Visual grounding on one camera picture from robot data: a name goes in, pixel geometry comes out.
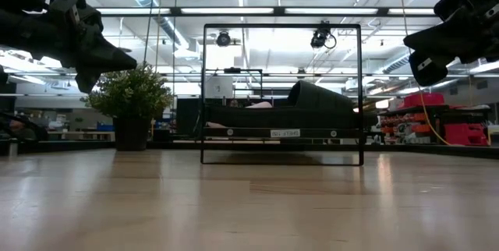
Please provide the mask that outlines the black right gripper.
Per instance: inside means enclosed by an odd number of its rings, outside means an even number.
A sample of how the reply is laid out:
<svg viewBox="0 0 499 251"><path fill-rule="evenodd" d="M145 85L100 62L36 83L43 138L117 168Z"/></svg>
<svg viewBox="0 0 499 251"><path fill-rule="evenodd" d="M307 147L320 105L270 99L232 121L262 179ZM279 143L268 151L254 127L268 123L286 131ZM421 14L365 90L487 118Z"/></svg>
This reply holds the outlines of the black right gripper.
<svg viewBox="0 0 499 251"><path fill-rule="evenodd" d="M412 54L409 64L416 82L431 86L448 75L448 64L458 59L462 64L480 58L498 60L498 21L456 12L448 20L403 40Z"/></svg>

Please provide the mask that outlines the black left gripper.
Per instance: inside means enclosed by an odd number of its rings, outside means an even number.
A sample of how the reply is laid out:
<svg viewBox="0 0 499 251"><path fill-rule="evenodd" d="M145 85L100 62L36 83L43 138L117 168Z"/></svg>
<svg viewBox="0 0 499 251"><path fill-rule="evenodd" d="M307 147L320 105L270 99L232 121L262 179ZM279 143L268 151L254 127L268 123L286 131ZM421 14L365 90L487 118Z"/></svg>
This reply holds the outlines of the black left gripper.
<svg viewBox="0 0 499 251"><path fill-rule="evenodd" d="M63 67L76 70L81 92L90 93L102 73L135 69L137 61L102 36L99 12L46 12L42 20L54 29L54 48L48 54Z"/></svg>

